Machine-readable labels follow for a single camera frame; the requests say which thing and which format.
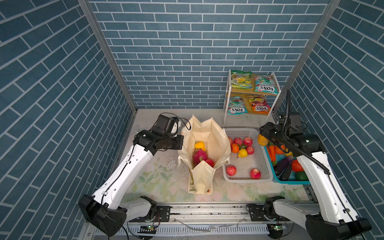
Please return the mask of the orange Fox's candy bag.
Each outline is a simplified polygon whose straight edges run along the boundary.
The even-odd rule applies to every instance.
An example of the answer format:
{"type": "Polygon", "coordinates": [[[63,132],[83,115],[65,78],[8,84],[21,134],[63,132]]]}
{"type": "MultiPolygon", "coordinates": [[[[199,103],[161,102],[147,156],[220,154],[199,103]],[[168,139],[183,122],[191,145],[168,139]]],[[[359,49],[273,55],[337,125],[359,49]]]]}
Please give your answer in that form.
{"type": "Polygon", "coordinates": [[[268,114],[270,112],[270,106],[267,104],[265,96],[251,95],[247,96],[247,99],[254,113],[268,114]]]}

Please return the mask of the yellow mango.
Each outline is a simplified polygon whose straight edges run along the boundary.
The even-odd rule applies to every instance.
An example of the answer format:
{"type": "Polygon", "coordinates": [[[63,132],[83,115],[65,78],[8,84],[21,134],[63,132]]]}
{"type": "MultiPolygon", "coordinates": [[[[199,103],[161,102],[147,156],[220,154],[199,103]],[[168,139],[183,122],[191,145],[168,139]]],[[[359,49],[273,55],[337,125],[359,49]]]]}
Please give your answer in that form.
{"type": "Polygon", "coordinates": [[[203,141],[198,141],[195,143],[195,149],[196,150],[202,150],[202,151],[206,151],[206,145],[203,141]]]}

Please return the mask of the pink dragon fruit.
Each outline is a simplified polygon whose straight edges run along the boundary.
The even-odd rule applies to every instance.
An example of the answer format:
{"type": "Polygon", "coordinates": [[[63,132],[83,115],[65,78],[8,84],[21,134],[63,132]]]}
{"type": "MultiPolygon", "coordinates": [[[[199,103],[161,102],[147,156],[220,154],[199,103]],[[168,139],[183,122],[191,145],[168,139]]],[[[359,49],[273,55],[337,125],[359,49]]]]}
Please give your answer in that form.
{"type": "Polygon", "coordinates": [[[193,155],[193,162],[197,166],[201,161],[208,159],[208,154],[202,150],[196,150],[193,155]]]}

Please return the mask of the red tomato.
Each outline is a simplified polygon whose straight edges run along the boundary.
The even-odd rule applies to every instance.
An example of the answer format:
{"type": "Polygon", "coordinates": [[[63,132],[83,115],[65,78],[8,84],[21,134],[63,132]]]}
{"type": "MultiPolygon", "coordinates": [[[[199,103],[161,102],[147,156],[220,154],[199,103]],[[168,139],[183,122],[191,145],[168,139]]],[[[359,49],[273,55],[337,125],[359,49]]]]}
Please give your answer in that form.
{"type": "Polygon", "coordinates": [[[292,161],[292,171],[294,171],[295,173],[304,171],[302,165],[299,163],[298,160],[292,161]]]}

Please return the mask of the purple eggplant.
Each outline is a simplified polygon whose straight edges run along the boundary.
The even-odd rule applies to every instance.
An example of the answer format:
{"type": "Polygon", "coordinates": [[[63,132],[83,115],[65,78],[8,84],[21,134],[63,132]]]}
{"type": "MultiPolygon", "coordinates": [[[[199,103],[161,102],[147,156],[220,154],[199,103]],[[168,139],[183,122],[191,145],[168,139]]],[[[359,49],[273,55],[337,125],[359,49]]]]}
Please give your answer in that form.
{"type": "Polygon", "coordinates": [[[275,166],[274,166],[274,171],[275,175],[279,176],[284,169],[289,165],[289,163],[293,160],[292,156],[286,156],[284,159],[279,161],[275,166]]]}

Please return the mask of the teal Fox's candy bag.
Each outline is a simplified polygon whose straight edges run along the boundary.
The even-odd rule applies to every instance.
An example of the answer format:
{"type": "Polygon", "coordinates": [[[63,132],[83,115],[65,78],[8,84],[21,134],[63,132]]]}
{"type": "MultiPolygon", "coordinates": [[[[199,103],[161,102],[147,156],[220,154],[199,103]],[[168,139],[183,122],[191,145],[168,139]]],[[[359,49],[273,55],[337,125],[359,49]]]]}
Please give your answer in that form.
{"type": "Polygon", "coordinates": [[[279,90],[272,75],[255,75],[255,92],[277,95],[279,90]]]}

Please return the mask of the cream canvas grocery bag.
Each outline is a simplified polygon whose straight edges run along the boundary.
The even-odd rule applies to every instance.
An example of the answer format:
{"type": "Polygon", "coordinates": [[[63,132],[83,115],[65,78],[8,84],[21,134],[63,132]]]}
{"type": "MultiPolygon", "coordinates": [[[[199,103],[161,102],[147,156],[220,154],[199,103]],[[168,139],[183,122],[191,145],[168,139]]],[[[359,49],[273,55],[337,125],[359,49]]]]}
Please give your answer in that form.
{"type": "Polygon", "coordinates": [[[216,170],[230,160],[231,146],[225,130],[212,118],[200,122],[192,116],[181,135],[184,140],[178,160],[187,165],[191,175],[188,191],[211,194],[216,170]]]}

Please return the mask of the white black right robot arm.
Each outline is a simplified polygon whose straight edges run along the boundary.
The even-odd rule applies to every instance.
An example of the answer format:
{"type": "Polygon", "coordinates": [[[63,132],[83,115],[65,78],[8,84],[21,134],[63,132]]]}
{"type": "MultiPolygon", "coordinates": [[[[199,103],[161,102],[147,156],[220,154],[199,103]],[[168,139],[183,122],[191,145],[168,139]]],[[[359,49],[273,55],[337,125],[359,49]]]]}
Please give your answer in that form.
{"type": "Polygon", "coordinates": [[[344,195],[333,173],[326,149],[315,134],[304,134],[299,114],[286,113],[278,124],[260,127],[261,136],[275,146],[284,145],[303,167],[316,195],[319,209],[310,210],[283,197],[267,198],[265,217],[284,217],[307,230],[313,240],[347,240],[372,229],[368,219],[359,216],[344,195]]]}

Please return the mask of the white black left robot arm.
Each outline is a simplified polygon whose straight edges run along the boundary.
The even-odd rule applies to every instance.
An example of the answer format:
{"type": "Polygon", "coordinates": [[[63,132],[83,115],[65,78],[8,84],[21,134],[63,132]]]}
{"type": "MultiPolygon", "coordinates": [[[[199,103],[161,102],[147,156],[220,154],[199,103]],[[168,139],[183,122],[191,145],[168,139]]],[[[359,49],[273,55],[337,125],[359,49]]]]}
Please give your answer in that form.
{"type": "Polygon", "coordinates": [[[121,201],[135,177],[158,151],[181,150],[184,137],[178,133],[181,125],[191,128],[189,121],[179,116],[162,113],[149,130],[135,135],[133,144],[111,176],[92,195],[83,195],[79,207],[85,219],[108,237],[120,229],[128,229],[126,223],[135,219],[155,221],[157,202],[147,196],[130,201],[126,207],[121,201]]]}

